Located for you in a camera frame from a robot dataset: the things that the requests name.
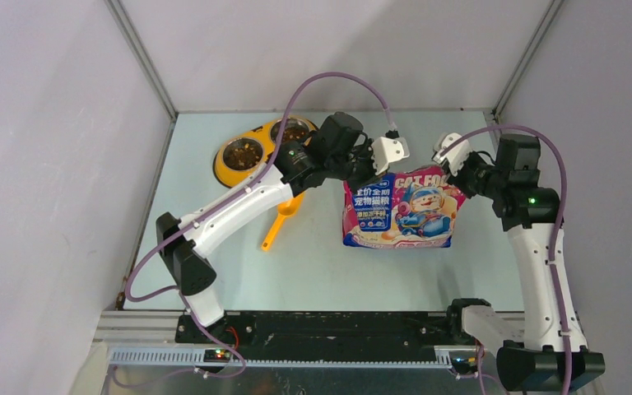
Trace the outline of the colourful cat food bag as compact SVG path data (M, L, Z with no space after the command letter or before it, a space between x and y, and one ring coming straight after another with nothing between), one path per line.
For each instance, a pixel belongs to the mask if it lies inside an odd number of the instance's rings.
M434 165L344 192L343 244L368 249L448 248L466 201Z

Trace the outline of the yellow plastic food scoop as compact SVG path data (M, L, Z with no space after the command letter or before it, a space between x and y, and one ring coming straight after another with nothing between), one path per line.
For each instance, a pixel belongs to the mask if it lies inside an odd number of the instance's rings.
M293 217L300 209L300 206L304 200L304 193L297 197L282 202L277 206L276 219L273 221L269 231L267 232L263 242L261 244L261 250L267 252L272 247L275 239L277 238L284 222Z

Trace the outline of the yellow double pet bowl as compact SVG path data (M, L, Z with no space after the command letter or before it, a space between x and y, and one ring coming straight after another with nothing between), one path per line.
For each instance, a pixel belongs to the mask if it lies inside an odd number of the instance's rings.
M274 151L280 124L277 118L225 142L214 158L216 180L233 188L266 162ZM306 118L289 117L281 142L307 142L317 129L316 124Z

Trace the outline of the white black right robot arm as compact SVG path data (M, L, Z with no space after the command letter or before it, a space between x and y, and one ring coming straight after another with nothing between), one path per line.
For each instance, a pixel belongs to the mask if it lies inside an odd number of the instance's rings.
M517 328L482 299L456 299L445 331L457 344L476 343L492 354L509 392L573 393L605 372L575 314L563 251L565 191L542 188L539 160L548 141L536 132L505 134L493 162L471 149L467 137L439 140L434 161L448 181L472 198L492 202L513 250L523 298Z

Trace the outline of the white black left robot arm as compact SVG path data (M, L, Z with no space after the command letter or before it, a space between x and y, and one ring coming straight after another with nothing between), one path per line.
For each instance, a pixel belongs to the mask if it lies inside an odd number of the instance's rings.
M373 139L357 118L336 112L304 140L281 141L266 163L218 200L181 218L168 212L160 216L159 255L197 319L196 333L213 343L227 332L225 310L213 288L217 273L208 260L216 247L258 215L326 179L352 187L373 183L388 169L384 147L398 148L398 138L391 130Z

